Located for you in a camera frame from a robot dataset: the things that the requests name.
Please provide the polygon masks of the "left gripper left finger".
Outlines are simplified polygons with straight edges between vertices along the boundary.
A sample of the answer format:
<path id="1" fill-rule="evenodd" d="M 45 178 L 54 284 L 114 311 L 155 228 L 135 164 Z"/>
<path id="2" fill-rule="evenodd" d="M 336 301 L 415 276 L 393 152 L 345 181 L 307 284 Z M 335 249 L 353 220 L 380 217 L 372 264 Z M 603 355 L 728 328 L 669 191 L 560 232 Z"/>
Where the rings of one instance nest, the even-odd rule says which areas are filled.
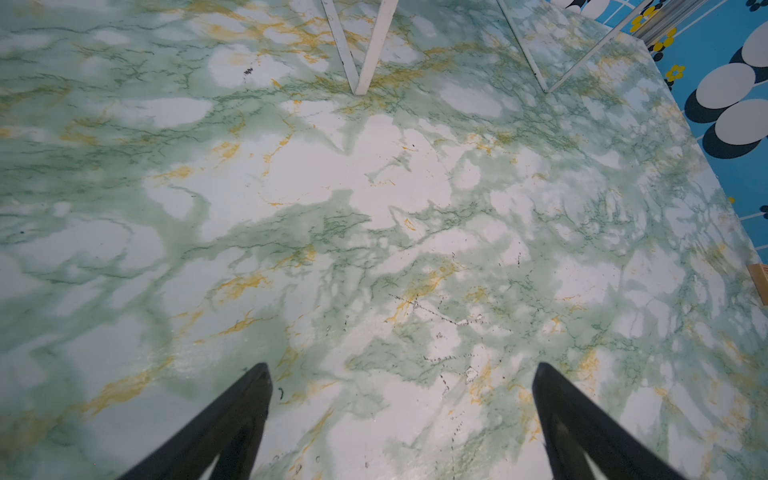
<path id="1" fill-rule="evenodd" d="M 263 438 L 273 384 L 258 363 L 123 479 L 248 479 Z"/>

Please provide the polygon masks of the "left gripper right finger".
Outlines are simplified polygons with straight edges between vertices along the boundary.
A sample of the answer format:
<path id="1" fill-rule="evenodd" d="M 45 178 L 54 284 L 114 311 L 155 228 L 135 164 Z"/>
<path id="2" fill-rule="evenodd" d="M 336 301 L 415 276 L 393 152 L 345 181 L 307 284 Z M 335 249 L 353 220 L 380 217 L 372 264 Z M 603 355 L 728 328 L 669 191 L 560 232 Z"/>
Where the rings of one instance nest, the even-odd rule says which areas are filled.
<path id="1" fill-rule="evenodd" d="M 680 479 L 552 365 L 538 364 L 532 393 L 555 479 Z"/>

